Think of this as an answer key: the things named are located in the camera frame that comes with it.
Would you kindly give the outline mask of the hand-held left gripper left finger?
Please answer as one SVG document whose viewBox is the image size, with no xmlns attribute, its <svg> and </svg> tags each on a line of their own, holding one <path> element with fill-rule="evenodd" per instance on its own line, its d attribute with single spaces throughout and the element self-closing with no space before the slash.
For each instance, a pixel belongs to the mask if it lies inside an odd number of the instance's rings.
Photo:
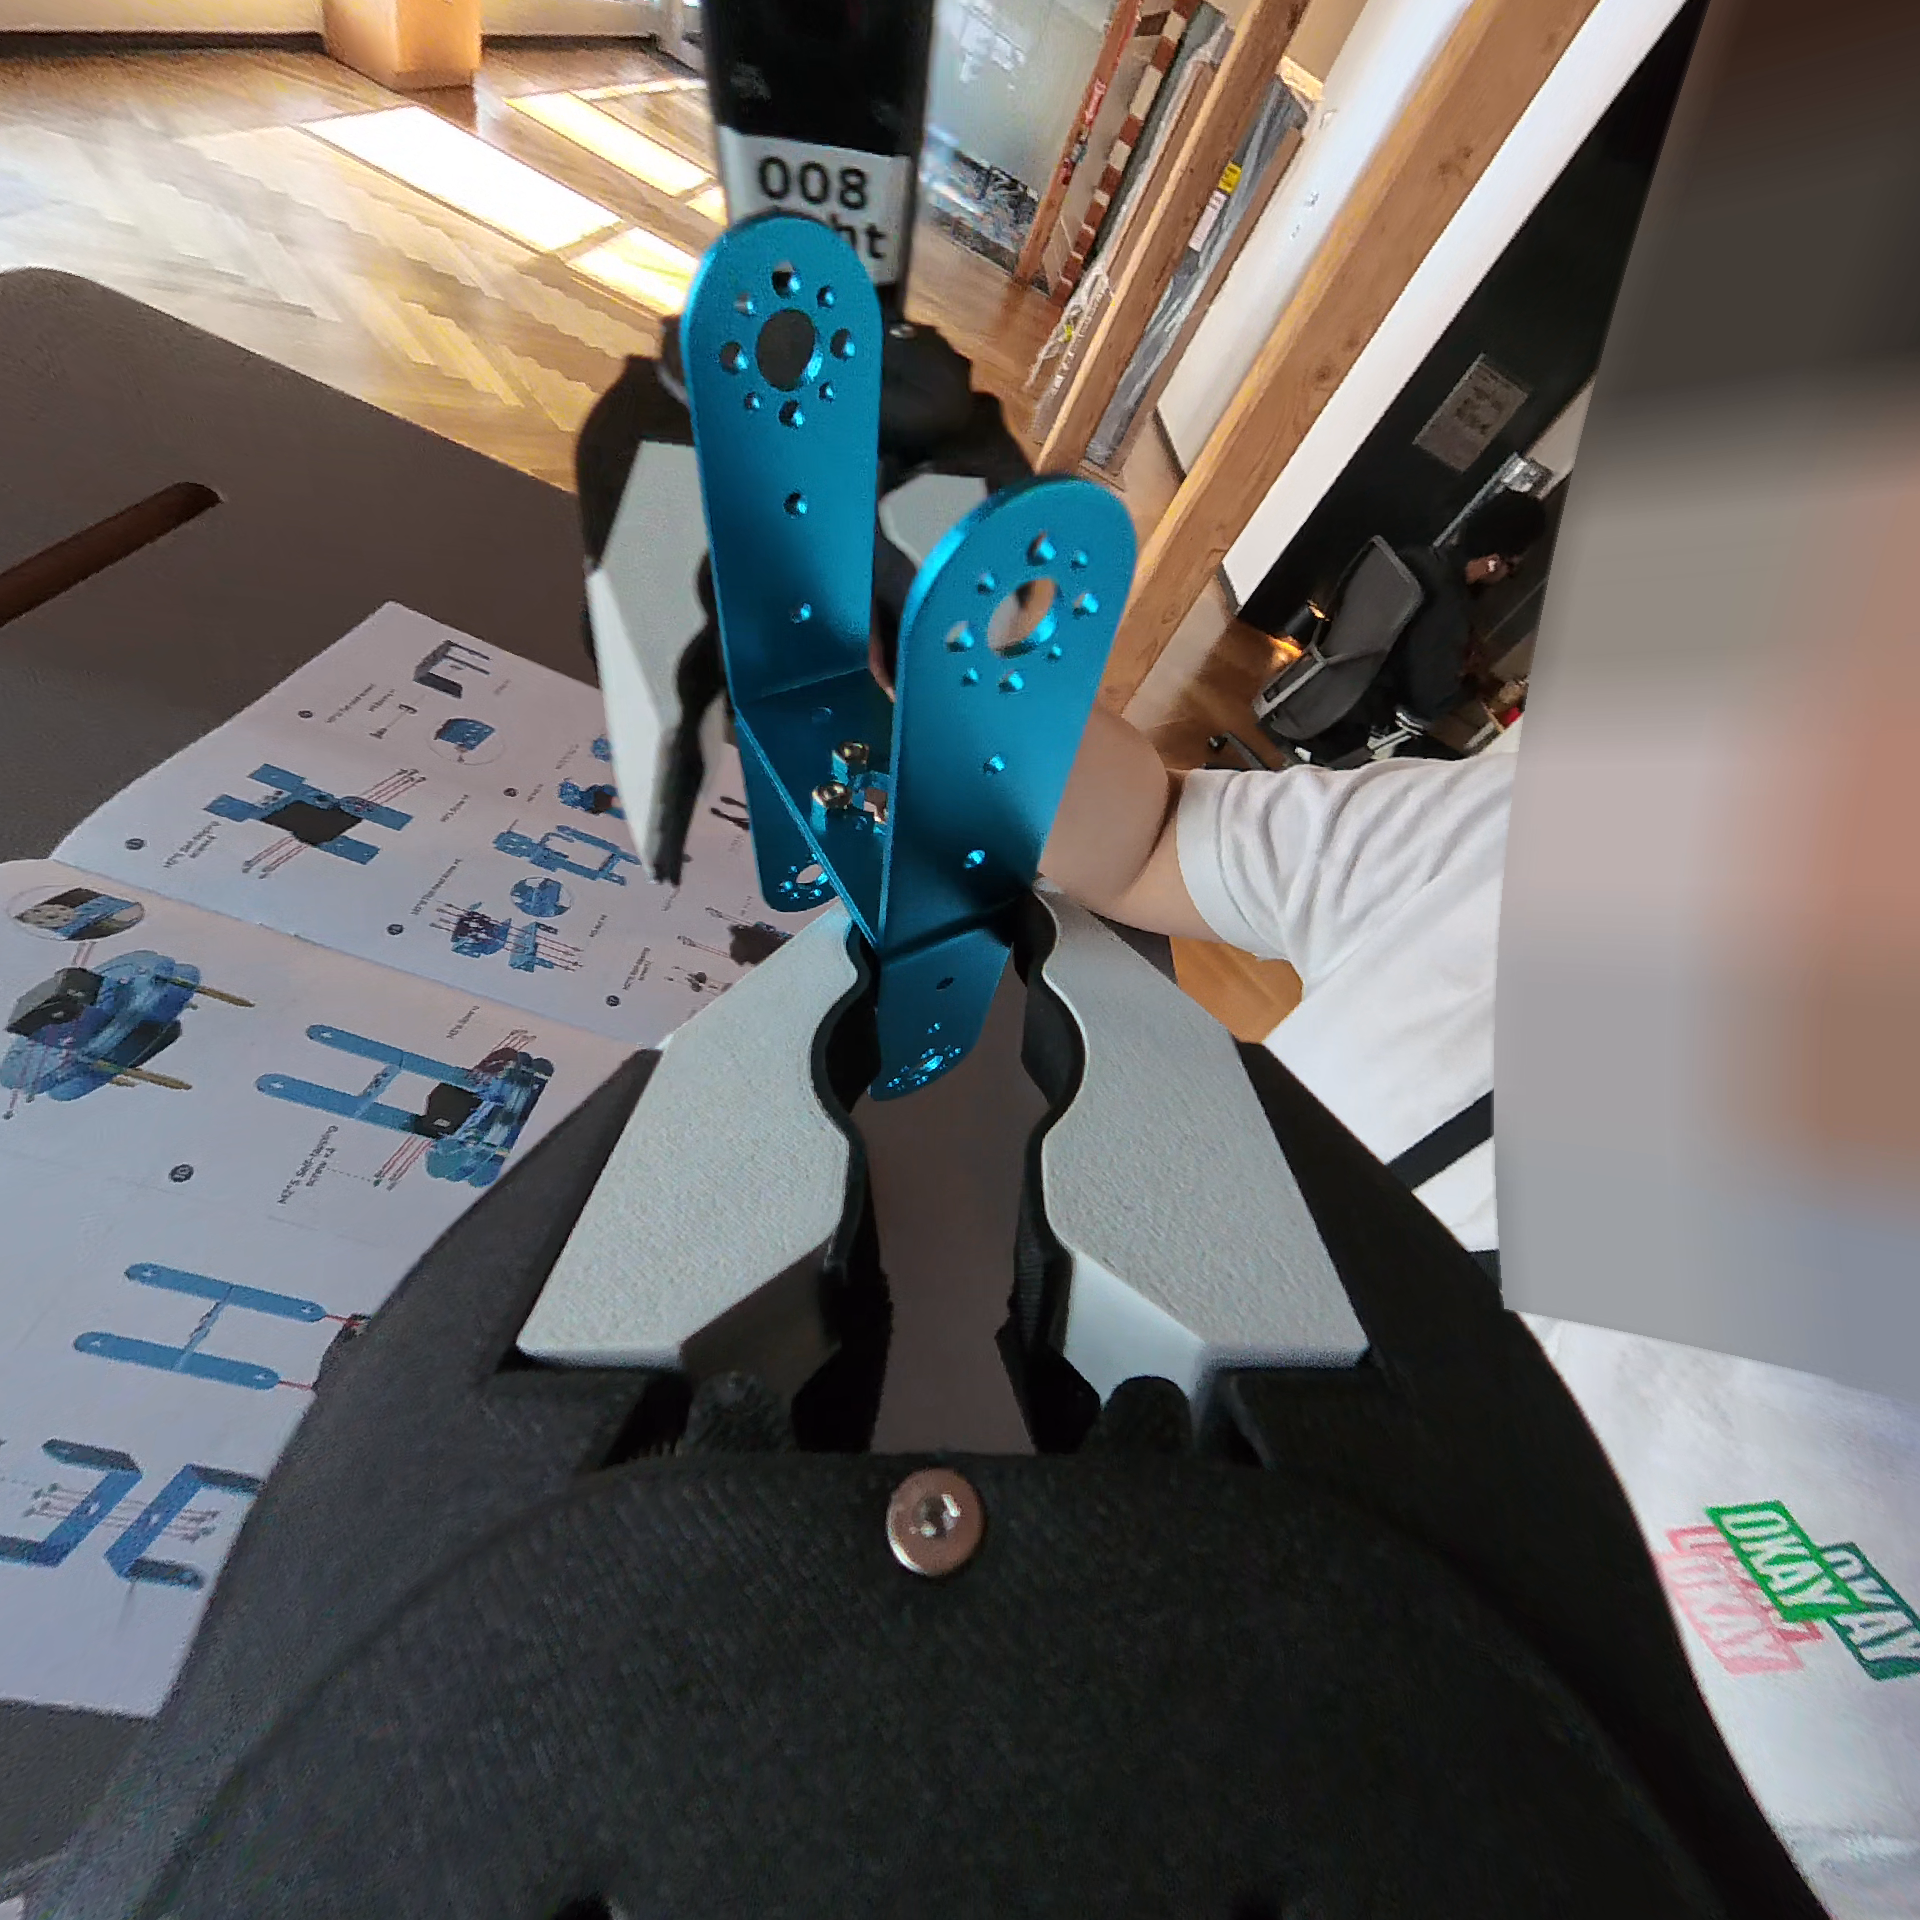
<svg viewBox="0 0 1920 1920">
<path fill-rule="evenodd" d="M 850 1117 L 875 1069 L 874 972 L 830 905 L 663 1045 L 519 1353 L 755 1377 L 805 1450 L 866 1450 L 893 1327 Z"/>
</svg>

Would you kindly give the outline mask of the slim wooden pillar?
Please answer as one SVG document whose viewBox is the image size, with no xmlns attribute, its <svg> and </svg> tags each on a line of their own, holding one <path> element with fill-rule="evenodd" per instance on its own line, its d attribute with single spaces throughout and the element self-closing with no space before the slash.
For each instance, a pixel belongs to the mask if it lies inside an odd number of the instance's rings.
<svg viewBox="0 0 1920 1920">
<path fill-rule="evenodd" d="M 1245 5 L 1211 84 L 1185 122 L 1175 124 L 1181 138 L 1146 178 L 1142 210 L 1117 250 L 1109 300 L 1089 332 L 1089 345 L 1038 451 L 1035 467 L 1042 473 L 1075 473 L 1086 459 L 1100 418 L 1179 269 L 1217 181 L 1239 135 L 1257 114 L 1269 83 L 1281 74 L 1307 10 L 1310 3 Z"/>
</svg>

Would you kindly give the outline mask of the blue metal bracket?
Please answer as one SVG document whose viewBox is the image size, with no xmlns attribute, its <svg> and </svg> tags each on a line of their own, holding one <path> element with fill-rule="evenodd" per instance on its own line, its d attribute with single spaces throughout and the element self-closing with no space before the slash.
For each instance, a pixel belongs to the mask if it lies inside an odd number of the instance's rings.
<svg viewBox="0 0 1920 1920">
<path fill-rule="evenodd" d="M 758 888 L 839 897 L 875 972 L 875 1099 L 973 1047 L 1063 802 L 1135 567 L 1116 495 L 994 495 L 919 570 L 897 692 L 869 671 L 878 290 L 828 224 L 767 210 L 678 319 L 711 588 Z"/>
</svg>

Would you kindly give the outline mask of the thick wooden pillar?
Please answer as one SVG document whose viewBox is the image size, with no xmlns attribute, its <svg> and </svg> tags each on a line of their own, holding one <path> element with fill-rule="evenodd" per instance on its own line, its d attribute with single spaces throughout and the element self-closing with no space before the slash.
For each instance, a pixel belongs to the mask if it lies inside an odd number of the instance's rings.
<svg viewBox="0 0 1920 1920">
<path fill-rule="evenodd" d="M 1467 5 L 1146 543 L 1105 706 L 1135 698 L 1593 10 Z"/>
</svg>

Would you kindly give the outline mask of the person's right forearm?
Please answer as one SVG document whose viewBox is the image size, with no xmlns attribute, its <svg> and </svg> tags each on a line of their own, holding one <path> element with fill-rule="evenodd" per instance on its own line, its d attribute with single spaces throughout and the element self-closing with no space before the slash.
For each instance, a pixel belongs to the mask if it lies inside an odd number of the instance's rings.
<svg viewBox="0 0 1920 1920">
<path fill-rule="evenodd" d="M 1185 778 L 1142 731 L 1095 705 L 1039 874 L 1107 921 L 1207 939 L 1179 861 Z"/>
</svg>

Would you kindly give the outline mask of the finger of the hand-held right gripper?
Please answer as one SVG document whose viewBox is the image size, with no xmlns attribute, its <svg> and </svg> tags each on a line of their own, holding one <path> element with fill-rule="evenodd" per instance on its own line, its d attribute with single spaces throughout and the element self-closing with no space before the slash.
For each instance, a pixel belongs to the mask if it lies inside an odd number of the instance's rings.
<svg viewBox="0 0 1920 1920">
<path fill-rule="evenodd" d="M 697 458 L 643 440 L 585 594 L 620 804 L 666 884 L 687 875 L 708 778 L 737 769 L 717 627 L 699 592 L 703 563 Z"/>
<path fill-rule="evenodd" d="M 881 561 L 897 586 L 911 586 L 949 532 L 988 501 L 972 473 L 915 473 L 881 496 Z"/>
</svg>

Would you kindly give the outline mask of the paper wall notice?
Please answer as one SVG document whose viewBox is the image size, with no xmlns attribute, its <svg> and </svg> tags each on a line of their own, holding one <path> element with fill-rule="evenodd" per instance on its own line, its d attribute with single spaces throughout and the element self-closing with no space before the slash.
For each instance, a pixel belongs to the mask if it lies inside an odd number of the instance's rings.
<svg viewBox="0 0 1920 1920">
<path fill-rule="evenodd" d="M 1453 473 L 1462 473 L 1493 447 L 1526 407 L 1532 392 L 1477 354 L 1453 388 L 1427 418 L 1413 447 Z"/>
</svg>

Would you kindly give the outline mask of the dark grey desk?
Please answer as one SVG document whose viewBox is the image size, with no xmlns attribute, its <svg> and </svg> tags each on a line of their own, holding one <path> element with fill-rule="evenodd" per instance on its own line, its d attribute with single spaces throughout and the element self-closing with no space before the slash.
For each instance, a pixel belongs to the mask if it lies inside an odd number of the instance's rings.
<svg viewBox="0 0 1920 1920">
<path fill-rule="evenodd" d="M 4 624 L 4 860 L 241 714 L 383 601 L 589 680 L 571 499 L 74 274 L 4 273 L 4 570 L 174 485 L 219 506 Z M 1018 1072 L 1022 996 L 972 1066 L 862 1107 L 897 1341 L 887 1450 L 1022 1450 L 993 1333 L 1018 1143 L 962 1129 Z"/>
</svg>

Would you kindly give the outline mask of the printed assembly instruction sheet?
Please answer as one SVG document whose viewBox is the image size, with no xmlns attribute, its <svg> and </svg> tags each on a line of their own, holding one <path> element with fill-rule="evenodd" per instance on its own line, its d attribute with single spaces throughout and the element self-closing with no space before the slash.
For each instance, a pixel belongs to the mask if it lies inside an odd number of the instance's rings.
<svg viewBox="0 0 1920 1920">
<path fill-rule="evenodd" d="M 387 605 L 4 867 L 4 1701 L 156 1712 L 329 1341 L 796 929 L 703 754 L 666 888 L 596 688 Z"/>
</svg>

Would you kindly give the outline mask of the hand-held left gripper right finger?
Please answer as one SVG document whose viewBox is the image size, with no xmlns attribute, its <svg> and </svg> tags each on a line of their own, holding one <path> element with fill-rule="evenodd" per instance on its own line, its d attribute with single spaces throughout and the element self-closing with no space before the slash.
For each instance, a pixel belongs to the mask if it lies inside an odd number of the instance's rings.
<svg viewBox="0 0 1920 1920">
<path fill-rule="evenodd" d="M 1366 1336 L 1230 1031 L 1063 895 L 1023 915 L 1020 1396 L 1351 1369 Z"/>
</svg>

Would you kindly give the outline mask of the leaning framed panels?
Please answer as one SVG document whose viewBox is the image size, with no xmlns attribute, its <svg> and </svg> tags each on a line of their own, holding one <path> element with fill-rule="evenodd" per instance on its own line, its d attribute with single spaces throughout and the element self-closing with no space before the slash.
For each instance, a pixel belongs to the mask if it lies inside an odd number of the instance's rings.
<svg viewBox="0 0 1920 1920">
<path fill-rule="evenodd" d="M 1244 5 L 940 5 L 919 221 L 1050 312 L 1022 393 L 1042 440 L 1172 178 Z M 1278 61 L 1241 122 L 1089 465 L 1117 473 L 1322 106 L 1322 72 Z"/>
</svg>

